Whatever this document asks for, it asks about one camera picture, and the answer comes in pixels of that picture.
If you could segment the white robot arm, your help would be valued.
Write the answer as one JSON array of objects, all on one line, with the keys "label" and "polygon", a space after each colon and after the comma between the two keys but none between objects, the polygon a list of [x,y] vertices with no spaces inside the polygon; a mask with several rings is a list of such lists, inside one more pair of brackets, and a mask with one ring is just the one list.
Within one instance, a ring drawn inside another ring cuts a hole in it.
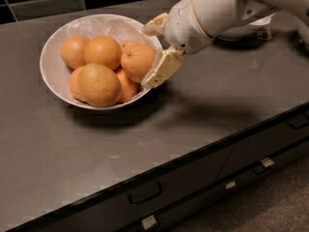
[{"label": "white robot arm", "polygon": [[222,33],[280,10],[309,25],[309,0],[181,0],[142,28],[144,34],[161,36],[169,43],[157,52],[142,85],[160,86],[180,68],[185,54],[195,54]]}]

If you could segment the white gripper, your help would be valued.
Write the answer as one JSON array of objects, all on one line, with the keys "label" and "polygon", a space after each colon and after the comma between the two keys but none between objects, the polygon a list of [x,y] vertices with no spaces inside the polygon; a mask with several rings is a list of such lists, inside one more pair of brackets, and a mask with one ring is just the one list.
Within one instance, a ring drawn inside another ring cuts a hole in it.
[{"label": "white gripper", "polygon": [[168,80],[183,64],[183,53],[195,54],[212,44],[198,21],[192,0],[181,0],[169,14],[163,13],[150,20],[142,28],[147,36],[162,36],[171,46],[160,49],[151,69],[142,79],[142,86],[156,88]]}]

